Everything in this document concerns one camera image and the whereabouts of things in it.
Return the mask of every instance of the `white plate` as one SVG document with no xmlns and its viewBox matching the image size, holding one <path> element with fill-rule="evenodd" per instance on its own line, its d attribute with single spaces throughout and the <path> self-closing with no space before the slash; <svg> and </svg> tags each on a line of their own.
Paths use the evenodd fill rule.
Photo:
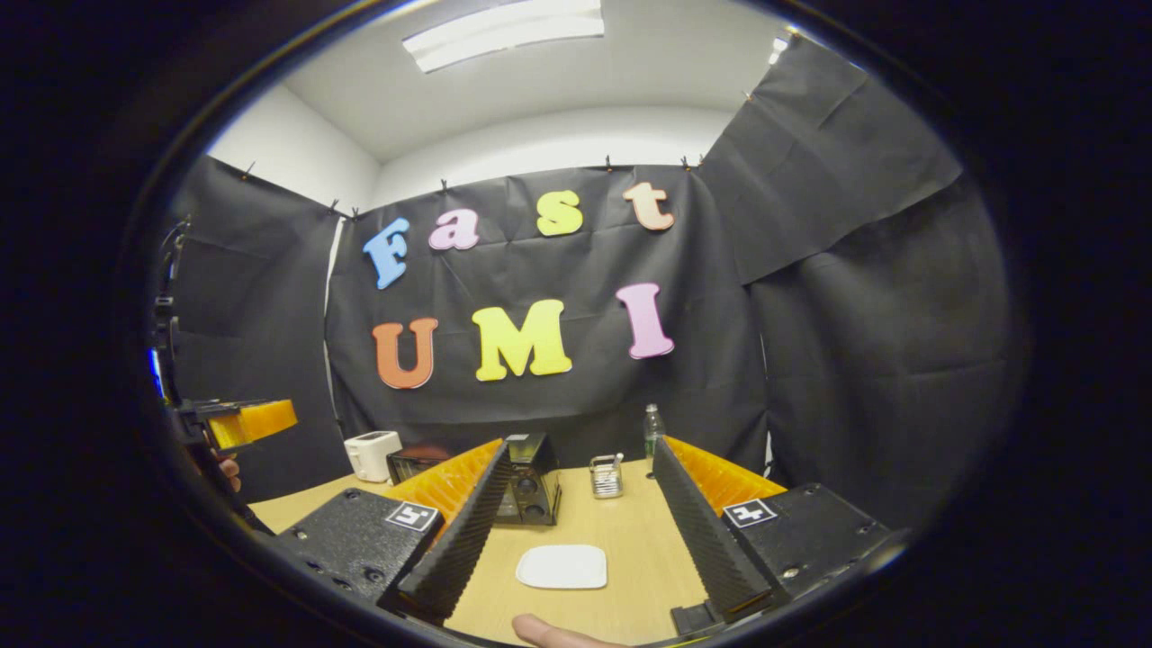
<svg viewBox="0 0 1152 648">
<path fill-rule="evenodd" d="M 548 544 L 524 552 L 516 580 L 541 589 L 598 589 L 608 585 L 608 559 L 591 544 Z"/>
</svg>

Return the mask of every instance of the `foam letter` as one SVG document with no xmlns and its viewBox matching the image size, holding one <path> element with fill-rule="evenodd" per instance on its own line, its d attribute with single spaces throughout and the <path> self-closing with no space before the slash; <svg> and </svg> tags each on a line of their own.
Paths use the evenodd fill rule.
<svg viewBox="0 0 1152 648">
<path fill-rule="evenodd" d="M 676 348 L 660 327 L 660 315 L 655 311 L 659 292 L 660 286 L 655 284 L 632 284 L 616 291 L 632 323 L 632 348 L 628 349 L 628 355 L 636 360 L 664 355 Z"/>
<path fill-rule="evenodd" d="M 524 375 L 529 352 L 535 352 L 530 369 L 536 376 L 563 374 L 573 368 L 573 361 L 564 355 L 560 339 L 560 314 L 564 304 L 560 300 L 540 300 L 528 309 L 524 325 L 516 325 L 502 308 L 482 308 L 472 314 L 472 322 L 480 327 L 480 368 L 476 371 L 479 380 L 502 380 L 508 370 L 500 364 L 500 355 L 513 374 Z"/>
<path fill-rule="evenodd" d="M 548 191 L 536 201 L 536 211 L 540 218 L 536 226 L 545 236 L 571 234 L 584 224 L 584 214 L 576 209 L 579 196 L 576 191 Z"/>
<path fill-rule="evenodd" d="M 435 224 L 440 227 L 429 236 L 429 246 L 437 250 L 448 248 L 467 250 L 480 240 L 476 235 L 477 220 L 476 212 L 470 209 L 454 209 L 440 214 L 440 218 L 435 219 Z"/>
<path fill-rule="evenodd" d="M 416 334 L 416 367 L 408 371 L 400 368 L 397 347 L 404 325 L 389 322 L 372 329 L 376 338 L 376 370 L 384 384 L 394 390 L 415 390 L 432 377 L 432 331 L 439 322 L 434 317 L 412 319 L 408 325 Z"/>
<path fill-rule="evenodd" d="M 667 199 L 668 195 L 662 189 L 652 189 L 652 184 L 641 182 L 631 189 L 624 191 L 624 199 L 632 202 L 636 210 L 636 220 L 649 229 L 667 229 L 676 221 L 676 217 L 670 213 L 660 213 L 660 205 L 657 201 Z"/>
<path fill-rule="evenodd" d="M 376 273 L 379 277 L 376 281 L 377 289 L 387 288 L 408 268 L 403 262 L 396 261 L 408 254 L 408 243 L 401 236 L 404 232 L 408 232 L 408 220 L 397 218 L 364 243 L 364 251 L 372 257 L 372 265 L 376 265 Z"/>
</svg>

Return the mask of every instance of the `wooden table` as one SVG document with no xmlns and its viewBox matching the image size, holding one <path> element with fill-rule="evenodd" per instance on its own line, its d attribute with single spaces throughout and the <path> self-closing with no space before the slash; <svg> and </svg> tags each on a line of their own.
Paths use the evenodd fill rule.
<svg viewBox="0 0 1152 648">
<path fill-rule="evenodd" d="M 588 468 L 560 470 L 563 496 L 554 527 L 494 526 L 447 627 L 523 645 L 511 618 L 531 612 L 605 641 L 637 645 L 675 636 L 669 611 L 703 603 L 707 595 L 676 529 L 664 493 L 645 479 L 646 462 L 623 464 L 624 495 L 596 499 Z M 280 533 L 341 490 L 355 487 L 386 495 L 387 484 L 354 475 L 294 495 L 252 504 L 257 517 Z M 608 558 L 601 589 L 536 589 L 516 580 L 521 556 L 544 544 L 591 544 Z"/>
</svg>

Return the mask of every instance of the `orange letter u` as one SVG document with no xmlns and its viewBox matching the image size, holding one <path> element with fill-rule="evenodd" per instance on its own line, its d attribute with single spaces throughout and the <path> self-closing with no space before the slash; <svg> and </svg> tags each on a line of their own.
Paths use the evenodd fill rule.
<svg viewBox="0 0 1152 648">
<path fill-rule="evenodd" d="M 415 390 L 432 377 L 432 331 L 440 324 L 434 317 L 412 319 L 408 325 L 416 334 L 416 367 L 403 370 L 400 368 L 397 347 L 403 324 L 388 322 L 372 329 L 376 338 L 376 369 L 384 384 L 394 390 Z"/>
</svg>

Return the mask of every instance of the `fluorescent light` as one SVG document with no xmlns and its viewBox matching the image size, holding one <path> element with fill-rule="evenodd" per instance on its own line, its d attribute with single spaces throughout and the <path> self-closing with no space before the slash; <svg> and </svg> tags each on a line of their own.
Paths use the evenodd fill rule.
<svg viewBox="0 0 1152 648">
<path fill-rule="evenodd" d="M 526 0 L 477 12 L 403 40 L 425 71 L 517 45 L 604 36 L 600 0 Z"/>
</svg>

